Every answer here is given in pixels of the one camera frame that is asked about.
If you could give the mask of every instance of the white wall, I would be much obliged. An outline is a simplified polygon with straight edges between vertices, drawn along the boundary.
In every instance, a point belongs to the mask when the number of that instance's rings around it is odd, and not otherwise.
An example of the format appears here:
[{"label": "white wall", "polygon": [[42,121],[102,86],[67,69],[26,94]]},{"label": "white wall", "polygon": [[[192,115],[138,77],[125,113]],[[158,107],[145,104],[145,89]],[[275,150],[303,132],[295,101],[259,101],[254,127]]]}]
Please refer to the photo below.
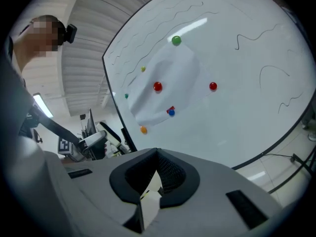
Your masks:
[{"label": "white wall", "polygon": [[[119,120],[119,116],[116,112],[116,109],[113,105],[109,105],[105,109],[102,109],[101,107],[97,107],[95,109],[92,109],[92,115],[94,122],[99,122],[102,120],[105,120],[106,124],[121,138],[122,144],[124,145],[124,137],[121,132],[121,129],[123,128],[122,123]],[[81,136],[81,123],[80,123],[80,117],[70,117],[70,118],[59,118],[54,119],[55,122],[57,122],[62,127],[66,128],[67,130],[71,131],[74,135],[78,135],[78,137]],[[86,115],[86,118],[82,120],[83,127],[86,126],[88,120],[88,114]],[[43,143],[39,143],[40,147],[44,151],[50,151],[53,153],[57,153],[57,145],[58,145],[58,136],[46,129],[44,126],[39,124],[35,130],[39,133],[40,137],[43,140]]]}]

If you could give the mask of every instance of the neck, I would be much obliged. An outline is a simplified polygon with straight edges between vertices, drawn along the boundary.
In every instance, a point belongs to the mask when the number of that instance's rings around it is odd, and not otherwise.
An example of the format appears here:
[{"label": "neck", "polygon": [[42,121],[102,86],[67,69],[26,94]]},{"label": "neck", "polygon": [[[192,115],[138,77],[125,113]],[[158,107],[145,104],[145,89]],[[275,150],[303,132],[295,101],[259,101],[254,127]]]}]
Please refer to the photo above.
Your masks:
[{"label": "neck", "polygon": [[13,50],[21,72],[24,67],[37,56],[34,52],[32,41],[29,41],[27,35],[21,36],[13,45]]}]

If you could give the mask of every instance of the green magnet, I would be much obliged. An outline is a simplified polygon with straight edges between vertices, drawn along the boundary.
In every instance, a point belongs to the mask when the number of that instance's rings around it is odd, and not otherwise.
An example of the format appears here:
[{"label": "green magnet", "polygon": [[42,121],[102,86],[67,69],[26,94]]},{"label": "green magnet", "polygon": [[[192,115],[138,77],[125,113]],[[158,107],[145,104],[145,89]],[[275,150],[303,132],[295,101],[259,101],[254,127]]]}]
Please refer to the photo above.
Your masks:
[{"label": "green magnet", "polygon": [[173,43],[174,45],[179,45],[179,44],[181,43],[181,38],[180,38],[180,36],[174,36],[174,37],[172,38],[172,43]]}]

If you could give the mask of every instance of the white paper sheet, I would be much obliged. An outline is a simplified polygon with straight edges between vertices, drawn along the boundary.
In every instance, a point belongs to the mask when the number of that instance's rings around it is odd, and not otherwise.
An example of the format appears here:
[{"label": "white paper sheet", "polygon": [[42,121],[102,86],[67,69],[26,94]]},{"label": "white paper sheet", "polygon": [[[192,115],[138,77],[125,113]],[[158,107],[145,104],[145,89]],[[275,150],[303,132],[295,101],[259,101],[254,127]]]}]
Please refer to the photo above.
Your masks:
[{"label": "white paper sheet", "polygon": [[[139,125],[153,126],[173,118],[167,113],[172,106],[177,116],[212,93],[209,73],[183,42],[179,46],[168,43],[141,66],[146,67],[145,72],[127,87],[128,107]],[[160,93],[153,88],[156,81],[162,84]]]}]

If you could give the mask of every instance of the blue magnet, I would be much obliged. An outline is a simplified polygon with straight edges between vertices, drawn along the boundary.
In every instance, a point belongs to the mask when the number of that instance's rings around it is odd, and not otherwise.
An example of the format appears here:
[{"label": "blue magnet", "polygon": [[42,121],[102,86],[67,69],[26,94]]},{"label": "blue magnet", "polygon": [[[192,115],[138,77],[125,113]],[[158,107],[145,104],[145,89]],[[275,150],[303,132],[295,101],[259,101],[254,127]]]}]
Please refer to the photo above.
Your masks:
[{"label": "blue magnet", "polygon": [[174,114],[175,114],[174,110],[169,110],[169,115],[170,116],[174,116]]}]

